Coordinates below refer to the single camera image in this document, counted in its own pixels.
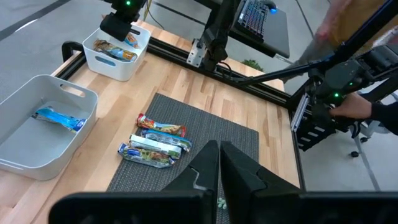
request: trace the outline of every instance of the person's arm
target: person's arm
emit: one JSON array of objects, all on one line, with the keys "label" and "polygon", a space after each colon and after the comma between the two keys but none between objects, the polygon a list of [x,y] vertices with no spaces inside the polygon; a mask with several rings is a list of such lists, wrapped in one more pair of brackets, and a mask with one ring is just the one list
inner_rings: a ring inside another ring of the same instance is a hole
[{"label": "person's arm", "polygon": [[380,121],[389,131],[398,135],[398,102],[380,105],[365,100],[357,93],[346,97],[341,106],[330,110],[332,116]]},{"label": "person's arm", "polygon": [[335,19],[344,11],[352,0],[332,0],[325,18],[315,33],[316,38],[327,39],[330,35],[331,26]]}]

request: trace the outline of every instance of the gray mat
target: gray mat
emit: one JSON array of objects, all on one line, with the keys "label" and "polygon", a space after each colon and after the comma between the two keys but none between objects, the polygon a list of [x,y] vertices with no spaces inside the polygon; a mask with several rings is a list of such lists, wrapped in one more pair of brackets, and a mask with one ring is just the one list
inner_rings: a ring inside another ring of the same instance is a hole
[{"label": "gray mat", "polygon": [[[130,161],[122,161],[108,187],[109,192],[160,191],[178,176],[209,140],[231,141],[255,161],[259,160],[259,134],[244,126],[209,114],[192,106],[156,94],[146,115],[160,123],[184,124],[186,138],[193,143],[193,149],[184,153],[172,167],[157,169]],[[218,197],[224,198],[218,183]],[[218,209],[217,223],[229,223],[227,210]]]}]

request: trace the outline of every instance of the wooden table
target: wooden table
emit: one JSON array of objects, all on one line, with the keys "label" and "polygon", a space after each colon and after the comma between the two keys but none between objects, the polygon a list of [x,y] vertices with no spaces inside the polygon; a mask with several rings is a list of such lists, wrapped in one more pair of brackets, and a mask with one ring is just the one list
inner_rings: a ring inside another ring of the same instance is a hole
[{"label": "wooden table", "polygon": [[[187,51],[191,48],[188,40],[143,22],[138,24],[160,40]],[[239,73],[261,74],[237,61],[226,62]],[[0,170],[0,223],[46,223],[51,206],[63,196],[105,191],[121,162],[116,149],[136,131],[135,118],[145,113],[155,93],[258,131],[259,163],[299,187],[289,115],[284,108],[151,54],[127,82],[98,75],[87,64],[70,81],[99,95],[96,124],[66,168],[52,180],[36,181]],[[280,80],[267,84],[284,88]]]}]

